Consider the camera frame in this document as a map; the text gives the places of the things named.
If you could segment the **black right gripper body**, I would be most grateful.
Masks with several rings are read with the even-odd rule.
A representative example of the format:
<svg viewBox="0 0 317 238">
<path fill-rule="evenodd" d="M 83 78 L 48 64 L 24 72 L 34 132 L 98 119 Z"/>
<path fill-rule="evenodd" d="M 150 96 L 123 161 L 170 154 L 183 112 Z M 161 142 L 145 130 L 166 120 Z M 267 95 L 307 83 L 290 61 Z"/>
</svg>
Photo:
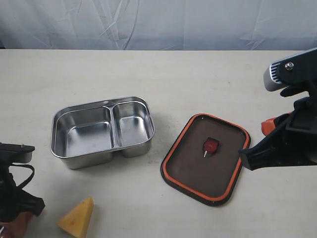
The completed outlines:
<svg viewBox="0 0 317 238">
<path fill-rule="evenodd" d="M 305 91 L 309 95 L 294 102 L 294 110 L 284 122 L 254 147 L 239 151 L 243 167 L 254 171 L 316 165 L 313 157 L 317 154 L 317 86 L 288 86 L 280 95 L 290 97 Z"/>
</svg>

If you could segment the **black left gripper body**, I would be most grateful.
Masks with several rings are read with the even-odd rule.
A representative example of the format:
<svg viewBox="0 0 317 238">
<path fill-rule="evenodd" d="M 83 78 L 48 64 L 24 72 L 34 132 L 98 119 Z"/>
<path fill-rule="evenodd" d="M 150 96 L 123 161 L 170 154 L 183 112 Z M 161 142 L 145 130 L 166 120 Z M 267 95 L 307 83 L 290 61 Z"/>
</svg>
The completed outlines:
<svg viewBox="0 0 317 238">
<path fill-rule="evenodd" d="M 30 212 L 39 216 L 45 208 L 44 200 L 24 191 L 23 188 L 32 180 L 35 169 L 31 169 L 30 176 L 17 185 L 8 168 L 0 170 L 0 221 L 13 222 L 20 213 Z"/>
</svg>

